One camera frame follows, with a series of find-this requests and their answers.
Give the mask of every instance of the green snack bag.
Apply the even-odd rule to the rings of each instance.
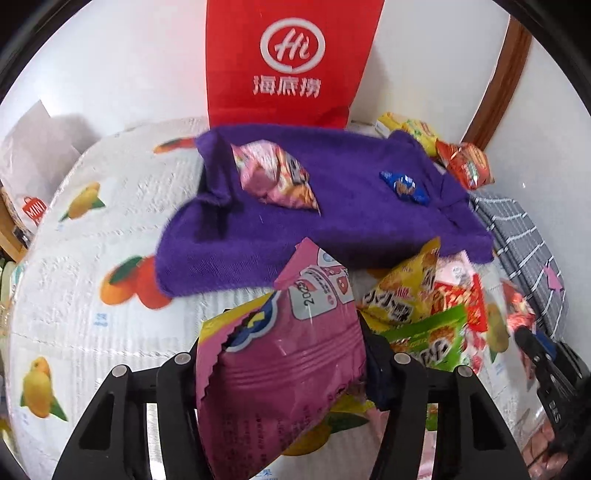
[[[464,329],[468,316],[464,305],[458,305],[417,323],[381,333],[394,352],[405,352],[425,367],[447,372],[458,365],[468,365],[462,354]],[[427,430],[437,430],[437,404],[429,404]]]

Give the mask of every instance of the white mattress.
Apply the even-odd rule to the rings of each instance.
[[[52,201],[25,259],[10,319],[7,397],[22,464],[32,480],[49,480],[78,419],[109,371],[157,367],[192,346],[204,320],[268,291],[248,288],[174,299],[148,310],[133,297],[105,305],[99,288],[107,272],[133,256],[152,255],[168,219],[197,192],[202,159],[197,150],[154,155],[154,146],[198,135],[204,119],[138,127],[105,138],[82,155]],[[99,182],[106,205],[60,222],[70,202]],[[498,297],[496,267],[480,268],[483,284]],[[353,275],[362,279],[362,273]],[[356,295],[366,286],[358,281]],[[538,422],[535,389],[527,389],[516,346],[483,369],[487,387],[520,446]],[[67,421],[39,418],[20,406],[23,378],[33,360],[45,357],[56,399]],[[164,479],[155,407],[148,410],[154,480]],[[280,457],[259,474],[272,480],[367,478],[379,443],[370,425],[339,432],[317,452]]]

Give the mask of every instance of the purple cloth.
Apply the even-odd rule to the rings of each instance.
[[[322,216],[266,205],[240,187],[230,143],[269,140],[310,173]],[[468,194],[441,175],[404,132],[387,140],[351,132],[279,125],[218,127],[195,139],[203,156],[197,196],[164,230],[156,273],[169,296],[270,286],[310,237],[349,268],[389,268],[441,237],[441,255],[466,250],[492,261],[492,238],[468,208]],[[400,200],[380,178],[397,171],[422,185],[431,203]]]

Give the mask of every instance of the gray striped blanket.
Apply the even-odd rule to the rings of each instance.
[[[493,234],[494,248],[508,277],[525,294],[537,316],[537,325],[560,339],[568,302],[562,274],[554,255],[537,227],[519,203],[500,197],[490,188],[470,193],[470,203],[486,229]],[[544,267],[550,267],[563,288],[551,290]]]

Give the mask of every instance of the blue candy wrapper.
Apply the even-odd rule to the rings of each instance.
[[[429,195],[411,177],[407,177],[403,173],[392,173],[391,171],[381,171],[379,177],[396,192],[396,195],[401,200],[413,200],[419,205],[429,205],[431,201]]]

